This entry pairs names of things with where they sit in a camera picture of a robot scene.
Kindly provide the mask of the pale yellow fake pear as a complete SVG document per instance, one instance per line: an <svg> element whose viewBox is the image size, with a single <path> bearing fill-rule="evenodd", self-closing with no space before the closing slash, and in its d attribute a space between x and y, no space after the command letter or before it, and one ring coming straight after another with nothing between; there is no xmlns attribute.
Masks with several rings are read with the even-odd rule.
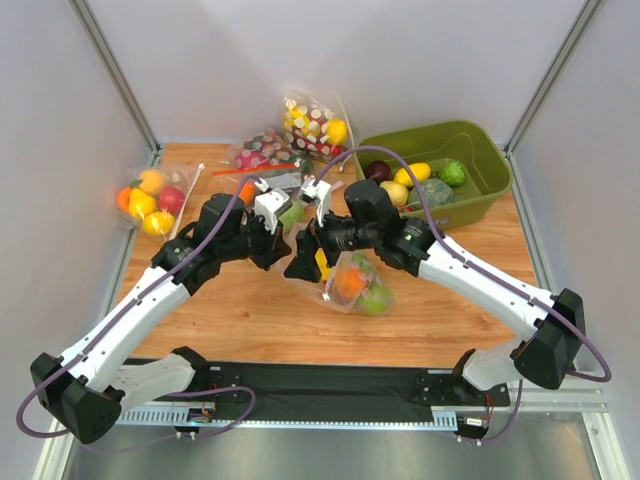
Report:
<svg viewBox="0 0 640 480"><path fill-rule="evenodd" d="M409 190L401 183L395 181L383 181L380 183L380 187L386 191L393 206L401 208L407 204Z"/></svg>

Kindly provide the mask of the clear pink zip top bag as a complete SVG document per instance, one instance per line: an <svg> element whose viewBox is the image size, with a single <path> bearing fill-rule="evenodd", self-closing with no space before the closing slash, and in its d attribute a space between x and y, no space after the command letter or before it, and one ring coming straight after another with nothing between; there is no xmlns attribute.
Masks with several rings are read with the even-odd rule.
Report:
<svg viewBox="0 0 640 480"><path fill-rule="evenodd" d="M308 300L341 313L384 316L391 309L391 290L367 255L342 253L336 265L329 267L324 251L318 249L315 264L321 274L318 283L285 279Z"/></svg>

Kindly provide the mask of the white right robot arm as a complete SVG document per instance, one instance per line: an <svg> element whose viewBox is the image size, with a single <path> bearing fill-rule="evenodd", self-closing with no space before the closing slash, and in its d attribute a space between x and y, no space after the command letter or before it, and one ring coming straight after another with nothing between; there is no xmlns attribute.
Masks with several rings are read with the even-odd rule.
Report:
<svg viewBox="0 0 640 480"><path fill-rule="evenodd" d="M385 265L455 291L514 332L511 342L463 355L455 373L468 384L480 391L521 379L548 390L561 386L585 333L578 294L569 289L553 294L480 260L425 220L401 216L372 180L345 190L346 216L330 211L331 187L324 181L307 179L300 197L315 206L316 216L297 234L285 277L317 283L318 250L334 266L344 252L370 249Z"/></svg>

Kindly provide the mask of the fake orange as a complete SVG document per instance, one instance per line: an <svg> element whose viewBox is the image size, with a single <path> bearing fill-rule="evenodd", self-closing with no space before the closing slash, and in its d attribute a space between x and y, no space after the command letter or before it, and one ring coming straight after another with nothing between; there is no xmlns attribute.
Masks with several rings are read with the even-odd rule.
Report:
<svg viewBox="0 0 640 480"><path fill-rule="evenodd" d="M360 295L366 283L366 276L359 269L348 269L336 274L333 286L343 298L353 299Z"/></svg>

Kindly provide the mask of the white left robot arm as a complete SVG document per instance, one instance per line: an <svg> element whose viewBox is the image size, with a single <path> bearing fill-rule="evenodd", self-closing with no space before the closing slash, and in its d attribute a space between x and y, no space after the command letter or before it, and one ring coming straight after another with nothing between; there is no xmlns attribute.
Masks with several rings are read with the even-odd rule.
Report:
<svg viewBox="0 0 640 480"><path fill-rule="evenodd" d="M126 297L60 356L43 353L30 367L40 404L83 444L103 437L119 416L165 396L205 391L208 361L189 347L131 368L124 363L153 328L215 278L223 264L249 259L269 270L291 249L279 220L292 204L270 190L244 202L218 193L198 220L164 243Z"/></svg>

